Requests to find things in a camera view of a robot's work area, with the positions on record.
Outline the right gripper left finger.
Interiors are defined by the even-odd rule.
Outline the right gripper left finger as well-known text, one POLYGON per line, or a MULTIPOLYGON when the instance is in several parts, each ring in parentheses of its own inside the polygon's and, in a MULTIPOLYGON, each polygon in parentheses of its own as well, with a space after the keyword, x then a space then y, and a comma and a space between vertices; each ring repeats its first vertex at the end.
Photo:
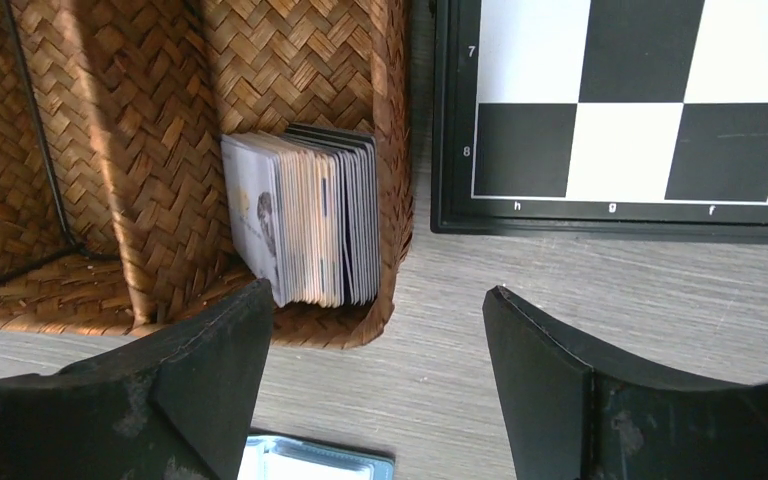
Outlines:
POLYGON ((51 375, 0 378, 0 479, 234 479, 273 330, 255 281, 51 375))

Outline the brown wicker basket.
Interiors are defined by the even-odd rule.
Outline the brown wicker basket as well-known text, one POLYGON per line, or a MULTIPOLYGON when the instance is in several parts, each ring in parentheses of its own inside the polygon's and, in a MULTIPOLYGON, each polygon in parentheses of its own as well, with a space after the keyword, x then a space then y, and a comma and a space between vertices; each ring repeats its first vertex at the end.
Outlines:
POLYGON ((372 133, 378 294, 295 303, 277 344, 352 348, 413 232, 406 1, 0 1, 0 330, 143 336, 245 286, 224 134, 372 133))

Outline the blue card holder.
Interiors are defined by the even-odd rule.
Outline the blue card holder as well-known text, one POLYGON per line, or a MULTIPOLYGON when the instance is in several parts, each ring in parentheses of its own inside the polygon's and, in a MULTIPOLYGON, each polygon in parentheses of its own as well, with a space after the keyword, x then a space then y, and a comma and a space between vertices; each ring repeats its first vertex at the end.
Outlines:
POLYGON ((279 435, 250 435, 238 480, 392 480, 393 459, 279 435))

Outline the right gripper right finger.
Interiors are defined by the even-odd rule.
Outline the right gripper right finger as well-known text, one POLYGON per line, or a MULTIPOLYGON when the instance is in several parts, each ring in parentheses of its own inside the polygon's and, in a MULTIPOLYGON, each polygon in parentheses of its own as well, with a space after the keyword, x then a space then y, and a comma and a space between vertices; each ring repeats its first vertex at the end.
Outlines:
POLYGON ((768 479, 768 382, 671 368, 505 287, 483 319, 520 479, 768 479))

